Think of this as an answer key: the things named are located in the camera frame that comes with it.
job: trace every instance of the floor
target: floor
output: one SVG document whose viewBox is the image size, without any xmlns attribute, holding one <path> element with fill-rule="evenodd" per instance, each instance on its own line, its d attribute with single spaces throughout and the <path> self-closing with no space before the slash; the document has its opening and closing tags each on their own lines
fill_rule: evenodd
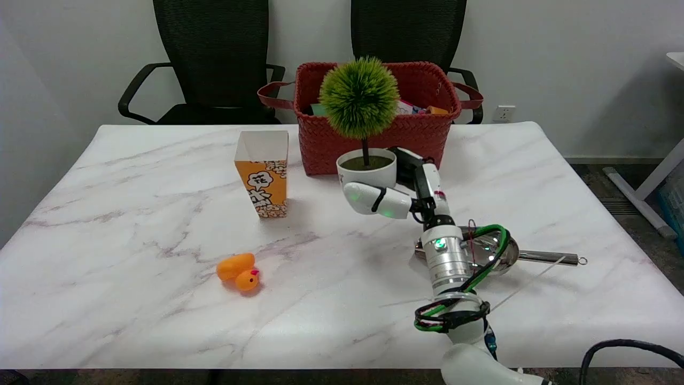
<svg viewBox="0 0 684 385">
<path fill-rule="evenodd" d="M 617 221 L 634 241 L 650 256 L 663 274 L 684 295 L 684 258 L 676 245 L 664 240 L 648 221 L 625 205 L 624 197 L 604 176 L 601 165 L 573 166 L 577 174 L 592 192 L 602 199 L 607 208 L 615 212 Z M 614 166 L 632 184 L 638 186 L 653 170 L 653 166 Z M 649 204 L 659 210 L 655 200 Z M 557 385 L 577 384 L 578 369 L 527 369 L 551 380 Z M 31 371 L 26 373 L 34 385 L 91 385 L 91 384 L 165 384 L 199 385 L 207 379 L 207 371 L 151 371 L 151 370 L 80 370 L 80 371 Z M 16 377 L 0 373 L 0 384 L 11 384 Z M 228 371 L 222 384 L 443 384 L 439 371 L 435 370 L 343 370 L 343 371 Z M 620 368 L 591 369 L 589 384 L 600 385 L 684 385 L 681 369 Z"/>
</svg>

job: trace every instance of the red woven basket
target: red woven basket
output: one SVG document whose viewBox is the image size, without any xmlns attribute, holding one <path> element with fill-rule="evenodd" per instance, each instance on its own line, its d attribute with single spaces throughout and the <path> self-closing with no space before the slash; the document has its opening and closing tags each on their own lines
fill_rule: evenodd
<svg viewBox="0 0 684 385">
<path fill-rule="evenodd" d="M 294 102 L 268 97 L 273 90 L 291 83 L 273 82 L 259 91 L 264 105 L 294 110 L 299 122 L 300 150 L 307 175 L 335 174 L 335 161 L 344 153 L 360 149 L 359 140 L 338 135 L 324 116 L 311 116 L 302 111 L 318 103 L 319 91 L 326 73 L 335 63 L 304 63 L 297 69 Z M 461 109 L 473 109 L 482 104 L 482 94 L 464 84 L 451 83 L 444 72 L 429 62 L 390 63 L 385 66 L 397 78 L 402 100 L 426 108 L 430 105 L 449 114 L 397 115 L 382 134 L 368 138 L 369 147 L 392 146 L 409 149 L 424 158 L 434 158 L 439 167 L 447 142 L 451 122 Z M 465 91 L 469 101 L 461 102 L 454 86 Z"/>
</svg>

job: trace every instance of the orange rubber duck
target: orange rubber duck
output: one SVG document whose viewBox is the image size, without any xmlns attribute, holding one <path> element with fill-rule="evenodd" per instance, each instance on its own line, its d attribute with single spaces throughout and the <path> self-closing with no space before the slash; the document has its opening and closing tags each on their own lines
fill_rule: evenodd
<svg viewBox="0 0 684 385">
<path fill-rule="evenodd" d="M 221 261 L 216 274 L 222 281 L 235 280 L 240 291 L 249 291 L 259 284 L 259 270 L 254 268 L 254 254 L 237 254 Z"/>
</svg>

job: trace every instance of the black mesh chair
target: black mesh chair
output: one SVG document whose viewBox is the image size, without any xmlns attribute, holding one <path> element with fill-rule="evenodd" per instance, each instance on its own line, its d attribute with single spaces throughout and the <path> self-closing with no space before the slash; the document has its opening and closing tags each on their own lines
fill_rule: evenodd
<svg viewBox="0 0 684 385">
<path fill-rule="evenodd" d="M 159 35 L 169 63 L 147 64 L 124 91 L 121 115 L 147 124 L 275 124 L 257 90 L 281 81 L 285 68 L 266 64 L 268 0 L 154 0 Z M 154 122 L 129 111 L 142 82 L 159 67 L 172 67 L 185 104 Z"/>
<path fill-rule="evenodd" d="M 472 72 L 451 68 L 466 13 L 466 0 L 352 0 L 354 56 L 388 63 L 433 62 L 463 76 L 477 90 Z M 482 107 L 470 124 L 482 123 Z"/>
</svg>

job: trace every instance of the green pom-pom plant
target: green pom-pom plant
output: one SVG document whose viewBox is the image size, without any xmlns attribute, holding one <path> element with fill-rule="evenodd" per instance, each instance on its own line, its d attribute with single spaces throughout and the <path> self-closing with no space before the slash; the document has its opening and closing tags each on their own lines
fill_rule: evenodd
<svg viewBox="0 0 684 385">
<path fill-rule="evenodd" d="M 330 71 L 321 85 L 320 102 L 341 136 L 360 139 L 369 166 L 368 137 L 381 134 L 397 113 L 397 80 L 376 58 L 361 58 Z"/>
</svg>

